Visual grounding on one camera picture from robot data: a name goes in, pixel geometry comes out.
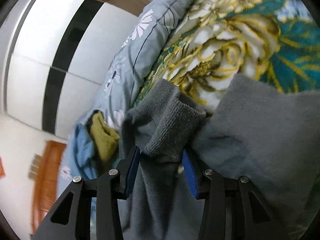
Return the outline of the grey hooded sweatshirt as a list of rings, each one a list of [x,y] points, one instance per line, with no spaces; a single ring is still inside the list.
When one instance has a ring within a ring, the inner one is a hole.
[[[204,108],[159,80],[129,110],[120,154],[141,150],[132,196],[120,204],[125,239],[197,239],[204,201],[189,190],[184,152],[215,177],[246,176],[284,227],[300,239],[319,212],[319,91],[281,94],[238,74],[217,109]]]

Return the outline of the orange wooden headboard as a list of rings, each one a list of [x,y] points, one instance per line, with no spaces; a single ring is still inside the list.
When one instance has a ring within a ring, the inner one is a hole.
[[[47,215],[56,201],[57,179],[66,144],[53,140],[46,142],[42,155],[34,155],[28,177],[34,181],[31,201],[31,233]]]

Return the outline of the blue garment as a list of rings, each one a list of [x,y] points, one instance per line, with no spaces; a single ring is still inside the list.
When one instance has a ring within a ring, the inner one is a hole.
[[[94,143],[83,124],[76,124],[67,145],[71,175],[84,180],[98,178],[97,156]]]

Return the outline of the olive yellow garment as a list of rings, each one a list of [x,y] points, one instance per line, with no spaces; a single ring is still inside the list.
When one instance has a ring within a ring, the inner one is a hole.
[[[89,132],[102,164],[107,166],[118,148],[118,133],[105,124],[101,111],[92,115]]]

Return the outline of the grey daisy print duvet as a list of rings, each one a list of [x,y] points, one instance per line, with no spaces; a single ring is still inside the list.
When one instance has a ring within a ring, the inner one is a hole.
[[[97,111],[102,112],[105,124],[119,133],[125,113],[132,108],[145,78],[151,71],[168,37],[177,28],[193,1],[152,0],[143,9],[132,34],[113,58],[92,107],[76,122],[86,127],[89,136],[91,126],[89,121]],[[70,183],[73,179],[69,167],[69,154],[66,150],[67,147],[59,167],[60,183]],[[102,162],[98,157],[96,147],[95,152],[99,170]]]

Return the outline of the white wardrobe with black stripe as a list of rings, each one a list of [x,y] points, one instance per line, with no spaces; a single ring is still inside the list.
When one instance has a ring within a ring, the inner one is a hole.
[[[9,53],[7,113],[67,138],[136,23],[98,0],[35,0]]]

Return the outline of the teal floral bed blanket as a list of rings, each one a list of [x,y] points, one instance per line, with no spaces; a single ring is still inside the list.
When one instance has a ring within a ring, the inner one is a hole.
[[[319,91],[319,27],[301,0],[196,0],[136,101],[165,79],[212,114],[238,74],[281,94]]]

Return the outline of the red square wall decoration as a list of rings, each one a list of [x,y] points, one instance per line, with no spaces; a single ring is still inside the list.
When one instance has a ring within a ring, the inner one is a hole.
[[[4,178],[5,177],[5,170],[4,170],[4,167],[3,167],[3,162],[2,162],[2,159],[0,158],[0,178]]]

